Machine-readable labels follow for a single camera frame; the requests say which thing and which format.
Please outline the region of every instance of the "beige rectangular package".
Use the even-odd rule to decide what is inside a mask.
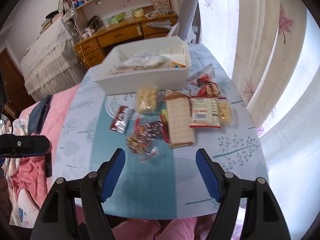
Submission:
[[[186,96],[168,100],[168,126],[170,147],[191,145],[195,141],[193,129],[190,128],[190,104]]]

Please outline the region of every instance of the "blue gripper pad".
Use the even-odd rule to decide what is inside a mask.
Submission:
[[[103,181],[102,194],[100,195],[101,200],[105,202],[107,198],[111,197],[122,169],[125,163],[125,152],[121,149],[118,158],[114,161],[113,165],[110,167],[109,173]]]
[[[214,175],[207,160],[204,158],[201,149],[196,153],[196,164],[202,176],[202,179],[207,187],[210,197],[214,198],[218,203],[221,200],[221,194],[219,192],[219,184],[216,176]]]

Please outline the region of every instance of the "sheer curtain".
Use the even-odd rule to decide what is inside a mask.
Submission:
[[[320,29],[301,0],[199,0],[203,43],[260,134],[293,240],[320,209]]]

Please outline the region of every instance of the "white plastic bin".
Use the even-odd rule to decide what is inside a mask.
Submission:
[[[160,68],[113,75],[121,62],[143,54],[163,55],[185,68]],[[93,77],[106,95],[137,92],[139,89],[178,90],[186,88],[191,59],[188,45],[179,37],[130,42],[113,48]]]

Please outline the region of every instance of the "metal screw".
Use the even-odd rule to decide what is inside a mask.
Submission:
[[[93,179],[93,178],[97,177],[97,173],[96,173],[95,171],[92,171],[92,172],[90,172],[90,173],[88,174],[88,177],[89,177],[90,179]]]
[[[57,178],[56,182],[57,184],[62,184],[64,182],[64,178]]]
[[[260,184],[265,184],[266,180],[264,178],[258,178]]]
[[[230,171],[227,171],[224,176],[226,176],[228,179],[232,179],[233,178],[233,173]]]

